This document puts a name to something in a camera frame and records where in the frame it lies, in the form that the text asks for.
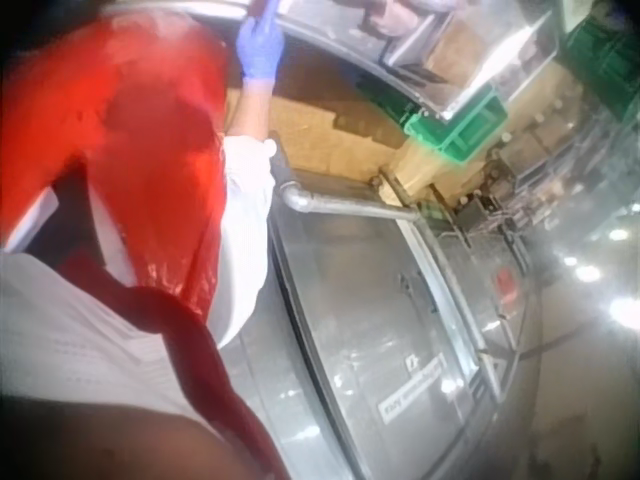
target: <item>red apron strap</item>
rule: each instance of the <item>red apron strap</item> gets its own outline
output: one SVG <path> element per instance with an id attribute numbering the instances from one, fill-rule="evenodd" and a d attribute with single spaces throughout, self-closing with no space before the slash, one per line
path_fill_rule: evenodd
<path id="1" fill-rule="evenodd" d="M 161 290 L 124 287 L 84 253 L 71 255 L 58 273 L 140 330 L 162 334 L 195 410 L 212 426 L 233 432 L 276 479 L 289 478 L 269 434 L 233 391 L 218 349 L 194 312 Z"/>

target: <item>blue glove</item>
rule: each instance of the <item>blue glove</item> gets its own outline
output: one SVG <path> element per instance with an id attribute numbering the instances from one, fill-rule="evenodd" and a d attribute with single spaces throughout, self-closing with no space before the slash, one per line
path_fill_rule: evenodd
<path id="1" fill-rule="evenodd" d="M 236 52 L 245 80 L 274 80 L 284 50 L 284 34 L 276 23 L 279 0 L 267 0 L 259 19 L 248 17 L 238 33 Z"/>

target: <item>hand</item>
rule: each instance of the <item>hand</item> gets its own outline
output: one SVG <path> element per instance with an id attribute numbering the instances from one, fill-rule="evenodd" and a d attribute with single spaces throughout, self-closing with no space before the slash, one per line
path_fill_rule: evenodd
<path id="1" fill-rule="evenodd" d="M 284 34 L 276 23 L 279 0 L 267 0 L 259 19 L 248 17 L 238 33 L 236 52 L 245 80 L 275 81 L 284 50 Z"/>

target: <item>worker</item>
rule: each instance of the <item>worker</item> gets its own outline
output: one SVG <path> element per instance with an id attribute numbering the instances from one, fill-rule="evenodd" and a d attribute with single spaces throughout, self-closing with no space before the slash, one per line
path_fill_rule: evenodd
<path id="1" fill-rule="evenodd" d="M 238 34 L 243 86 L 223 140 L 226 163 L 216 130 L 223 50 L 185 15 L 101 19 L 29 57 L 5 83 L 0 366 L 9 478 L 288 478 L 232 390 L 207 325 L 222 322 L 217 340 L 228 341 L 266 275 L 274 181 L 265 140 L 284 48 L 277 3 Z M 88 186 L 71 197 L 86 208 L 56 186 L 76 167 Z M 71 222 L 58 215 L 65 209 Z M 82 233 L 83 212 L 97 238 Z M 105 240 L 114 232 L 124 240 Z M 231 279 L 217 278 L 220 244 Z M 209 318 L 213 289 L 227 281 L 238 297 L 230 318 Z"/>

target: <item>metal pipe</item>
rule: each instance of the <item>metal pipe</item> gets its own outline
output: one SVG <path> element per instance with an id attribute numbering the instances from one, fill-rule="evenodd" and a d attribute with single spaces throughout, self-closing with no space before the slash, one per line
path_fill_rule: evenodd
<path id="1" fill-rule="evenodd" d="M 393 207 L 381 202 L 370 202 L 355 198 L 334 197 L 310 192 L 296 181 L 280 186 L 280 197 L 293 210 L 302 213 L 330 213 L 355 217 L 386 218 L 413 222 L 420 218 L 420 212 L 409 208 Z"/>

